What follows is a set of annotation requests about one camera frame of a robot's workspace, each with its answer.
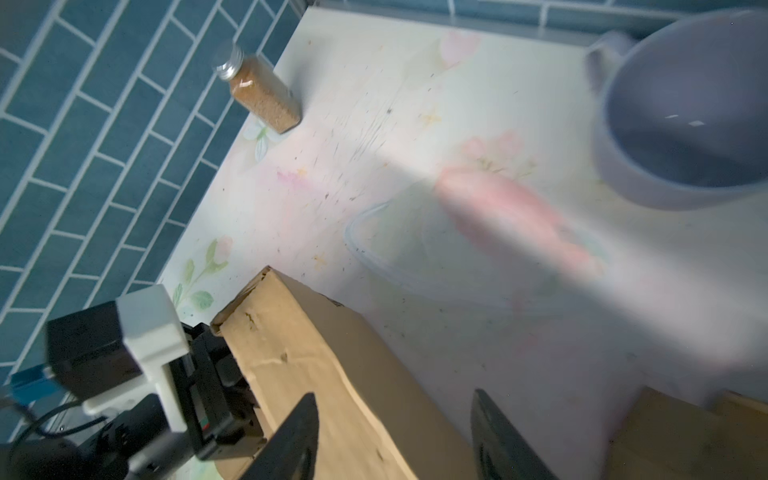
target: purple mug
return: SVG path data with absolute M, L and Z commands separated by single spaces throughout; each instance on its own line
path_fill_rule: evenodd
M 595 165 L 621 196 L 692 210 L 768 184 L 768 9 L 695 15 L 639 42 L 610 31 L 586 68 Z

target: white tabletop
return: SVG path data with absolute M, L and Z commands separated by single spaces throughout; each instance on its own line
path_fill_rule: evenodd
M 161 276 L 184 321 L 269 264 L 363 314 L 468 439 L 486 389 L 564 480 L 598 477 L 642 385 L 765 397 L 768 197 L 618 197 L 583 54 L 308 10 L 276 67 L 301 125 L 246 121 Z

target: glass jar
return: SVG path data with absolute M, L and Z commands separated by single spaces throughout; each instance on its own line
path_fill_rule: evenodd
M 214 70 L 219 78 L 229 81 L 234 99 L 277 133 L 282 134 L 301 121 L 298 100 L 256 55 L 245 56 L 236 44 L 225 42 L 214 55 Z

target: silver metal lid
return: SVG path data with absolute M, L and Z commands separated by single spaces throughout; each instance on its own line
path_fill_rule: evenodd
M 214 71 L 222 80 L 230 80 L 243 66 L 243 50 L 231 40 L 225 41 L 214 53 Z

